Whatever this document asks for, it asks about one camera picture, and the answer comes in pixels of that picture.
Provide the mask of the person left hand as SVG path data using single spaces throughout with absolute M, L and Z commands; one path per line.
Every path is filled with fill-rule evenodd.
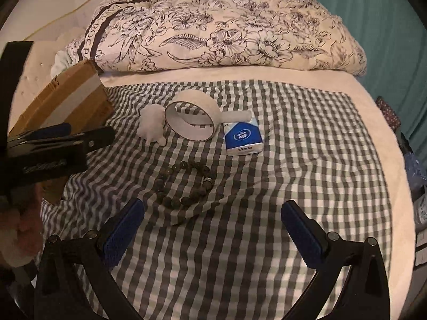
M 42 249 L 42 193 L 40 183 L 12 191 L 13 207 L 1 211 L 1 267 L 26 265 Z

